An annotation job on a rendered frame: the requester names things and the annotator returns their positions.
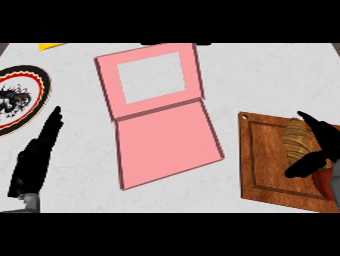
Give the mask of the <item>yellow flat object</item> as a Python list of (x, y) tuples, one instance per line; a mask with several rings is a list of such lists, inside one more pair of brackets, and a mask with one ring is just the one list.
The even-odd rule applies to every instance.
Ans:
[(39, 43), (39, 50), (45, 51), (45, 50), (52, 49), (52, 48), (55, 48), (58, 46), (63, 46), (66, 44), (67, 43)]

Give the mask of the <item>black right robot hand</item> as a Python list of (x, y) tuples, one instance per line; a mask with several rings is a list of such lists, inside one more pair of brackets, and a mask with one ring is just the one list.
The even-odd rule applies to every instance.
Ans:
[(306, 178), (317, 170), (327, 165), (327, 160), (340, 160), (340, 130), (326, 121), (315, 119), (308, 113), (299, 111), (306, 124), (309, 125), (321, 150), (308, 153), (302, 159), (286, 170), (286, 177)]

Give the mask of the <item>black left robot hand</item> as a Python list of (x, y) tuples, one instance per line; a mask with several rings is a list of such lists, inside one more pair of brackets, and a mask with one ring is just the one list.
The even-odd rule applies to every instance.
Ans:
[(52, 149), (63, 128), (61, 107), (57, 106), (45, 122), (39, 137), (35, 138), (20, 152), (11, 178), (8, 196), (38, 194), (42, 190), (48, 174)]

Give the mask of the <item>pink open cardboard box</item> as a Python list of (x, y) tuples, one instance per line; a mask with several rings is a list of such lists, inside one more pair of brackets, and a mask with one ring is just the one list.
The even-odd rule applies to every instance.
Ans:
[[(119, 66), (179, 55), (185, 89), (126, 102)], [(165, 43), (95, 58), (111, 121), (116, 126), (120, 188), (128, 190), (225, 159), (204, 105), (197, 45)]]

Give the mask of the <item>brown croissant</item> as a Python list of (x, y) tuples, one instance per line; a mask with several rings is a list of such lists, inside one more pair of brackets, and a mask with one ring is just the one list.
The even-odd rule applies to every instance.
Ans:
[[(314, 152), (314, 136), (308, 131), (306, 123), (298, 118), (292, 118), (289, 121), (283, 135), (283, 144), (289, 157), (289, 168), (293, 169), (296, 167), (296, 163), (309, 153)], [(324, 162), (324, 165), (314, 170), (309, 176), (312, 177), (314, 185), (321, 195), (329, 200), (333, 200), (334, 196), (330, 188), (333, 164), (330, 160)]]

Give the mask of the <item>round plate with dragon print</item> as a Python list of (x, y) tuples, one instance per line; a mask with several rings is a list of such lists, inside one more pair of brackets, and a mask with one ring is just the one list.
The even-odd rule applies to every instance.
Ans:
[(0, 70), (0, 137), (32, 121), (49, 95), (51, 77), (42, 68), (18, 65)]

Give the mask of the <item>brown wooden cutting board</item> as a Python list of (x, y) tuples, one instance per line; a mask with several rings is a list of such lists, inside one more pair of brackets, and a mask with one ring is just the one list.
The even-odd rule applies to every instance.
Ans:
[(320, 193), (312, 177), (286, 177), (283, 136), (290, 119), (250, 112), (238, 114), (241, 197), (317, 212), (339, 213)]

